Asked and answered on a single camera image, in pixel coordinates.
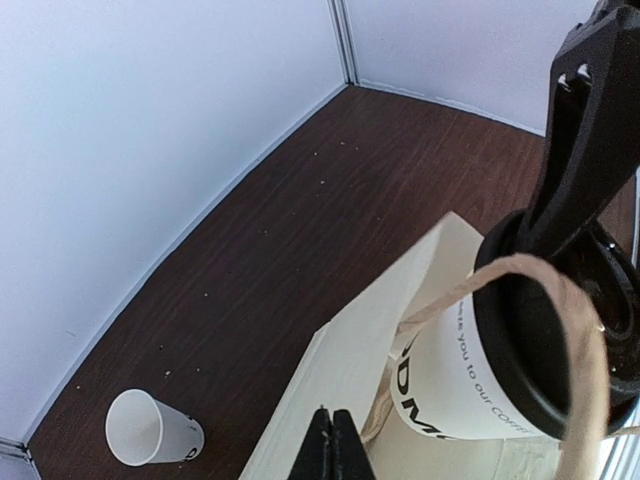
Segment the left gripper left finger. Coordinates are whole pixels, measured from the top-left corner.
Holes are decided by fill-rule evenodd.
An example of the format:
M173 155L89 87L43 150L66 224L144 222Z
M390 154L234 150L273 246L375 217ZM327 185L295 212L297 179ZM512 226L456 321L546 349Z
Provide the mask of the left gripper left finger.
M321 407L313 414L288 479L329 480L332 470L332 421Z

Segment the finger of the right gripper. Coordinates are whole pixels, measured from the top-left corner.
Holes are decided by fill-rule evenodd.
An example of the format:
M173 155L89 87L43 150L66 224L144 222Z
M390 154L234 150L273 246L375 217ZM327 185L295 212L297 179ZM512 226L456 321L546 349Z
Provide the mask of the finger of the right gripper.
M595 221L639 165L639 4L599 1L550 70L545 166L519 249L557 255Z

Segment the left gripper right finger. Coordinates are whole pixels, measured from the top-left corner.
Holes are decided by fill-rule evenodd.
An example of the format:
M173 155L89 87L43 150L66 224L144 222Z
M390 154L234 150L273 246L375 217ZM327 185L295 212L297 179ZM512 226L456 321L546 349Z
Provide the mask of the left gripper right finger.
M374 480L375 475L351 414L336 410L332 427L332 478Z

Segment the brown paper bag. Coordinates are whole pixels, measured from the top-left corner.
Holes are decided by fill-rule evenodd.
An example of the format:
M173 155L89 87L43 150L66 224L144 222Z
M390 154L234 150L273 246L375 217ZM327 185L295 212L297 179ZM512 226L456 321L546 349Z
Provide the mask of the brown paper bag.
M639 279L593 226L551 261L446 214L313 336L245 479L593 479L637 435Z

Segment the white paper cup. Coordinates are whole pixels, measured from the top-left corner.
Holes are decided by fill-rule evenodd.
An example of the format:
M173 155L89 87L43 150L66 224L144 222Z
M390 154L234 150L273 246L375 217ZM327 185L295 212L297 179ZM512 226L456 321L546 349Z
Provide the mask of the white paper cup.
M399 351L394 408L420 435L485 440L543 437L508 399L484 349L470 295L428 321Z
M114 457L130 467L190 461L205 445L204 430L195 419L140 389L113 400L105 437Z

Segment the black plastic cup lid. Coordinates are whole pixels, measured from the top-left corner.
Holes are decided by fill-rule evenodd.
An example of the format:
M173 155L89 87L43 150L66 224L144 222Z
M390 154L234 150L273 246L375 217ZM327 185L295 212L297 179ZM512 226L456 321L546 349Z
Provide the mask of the black plastic cup lid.
M639 276L626 252L594 223L552 260L582 288L605 327L610 367L606 431L618 431L639 402ZM473 294L484 353L507 398L544 434L560 439L570 394L564 330L542 286L505 275Z

